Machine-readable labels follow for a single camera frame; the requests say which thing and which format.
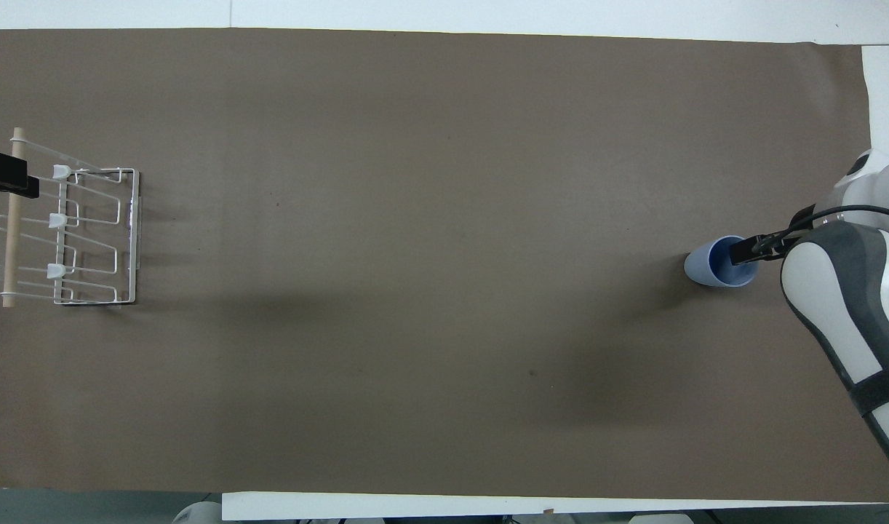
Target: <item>wooden stick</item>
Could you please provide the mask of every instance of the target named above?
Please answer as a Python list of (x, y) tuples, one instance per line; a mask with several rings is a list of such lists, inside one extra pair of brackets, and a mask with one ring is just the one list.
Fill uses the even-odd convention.
[[(15, 128), (15, 138), (25, 138), (23, 128)], [(12, 156), (25, 159), (25, 144), (12, 142)], [(18, 287), (18, 240), (21, 238), (21, 196), (8, 193), (8, 236), (5, 238), (5, 293), (16, 293)], [(16, 296), (3, 295), (3, 308), (13, 308)]]

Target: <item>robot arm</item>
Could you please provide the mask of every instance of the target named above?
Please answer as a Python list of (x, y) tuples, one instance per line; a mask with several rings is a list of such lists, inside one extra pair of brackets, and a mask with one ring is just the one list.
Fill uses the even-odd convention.
[(889, 231), (814, 229), (787, 253), (781, 287), (889, 459)]

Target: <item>plastic cup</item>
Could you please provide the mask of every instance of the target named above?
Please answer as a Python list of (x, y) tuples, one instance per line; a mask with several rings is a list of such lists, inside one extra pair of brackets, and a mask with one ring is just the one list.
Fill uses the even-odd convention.
[(730, 262), (730, 246), (744, 237), (727, 235), (694, 249), (684, 261), (684, 272), (694, 282), (713, 287), (741, 287), (754, 279), (758, 262), (737, 266)]

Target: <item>brown tabletop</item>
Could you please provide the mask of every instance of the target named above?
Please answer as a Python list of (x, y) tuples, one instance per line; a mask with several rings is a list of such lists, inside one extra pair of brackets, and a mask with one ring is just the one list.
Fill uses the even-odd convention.
[(681, 270), (868, 147), (857, 47), (6, 31), (13, 126), (144, 225), (136, 305), (0, 308), (0, 485), (889, 500), (779, 265)]

